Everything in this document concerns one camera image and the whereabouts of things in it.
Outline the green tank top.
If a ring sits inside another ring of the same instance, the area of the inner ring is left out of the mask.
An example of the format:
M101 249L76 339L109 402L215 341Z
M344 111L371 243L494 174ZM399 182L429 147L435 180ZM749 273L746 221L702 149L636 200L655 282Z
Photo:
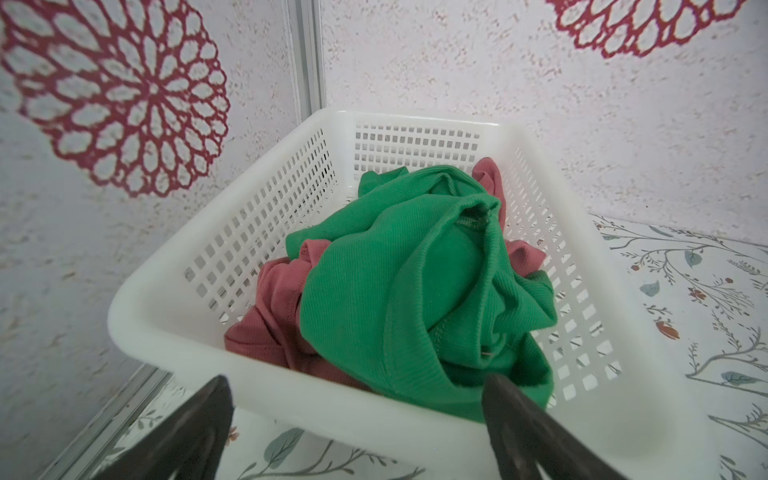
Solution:
M290 234L311 268L299 327L317 353L375 393L482 421L499 374L545 407L552 368L534 333L557 321L543 255L504 236L502 202L469 174L438 165L366 173L357 198Z

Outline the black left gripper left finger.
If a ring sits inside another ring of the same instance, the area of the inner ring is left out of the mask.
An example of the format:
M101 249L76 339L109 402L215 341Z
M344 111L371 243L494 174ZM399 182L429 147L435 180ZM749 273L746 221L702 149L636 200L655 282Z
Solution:
M213 479L234 413L225 376L211 379L98 479Z

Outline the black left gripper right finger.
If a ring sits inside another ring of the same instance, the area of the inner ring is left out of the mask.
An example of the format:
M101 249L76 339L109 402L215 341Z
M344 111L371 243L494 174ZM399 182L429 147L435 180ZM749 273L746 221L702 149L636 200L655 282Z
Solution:
M509 379L486 378L482 408L503 479L621 479Z

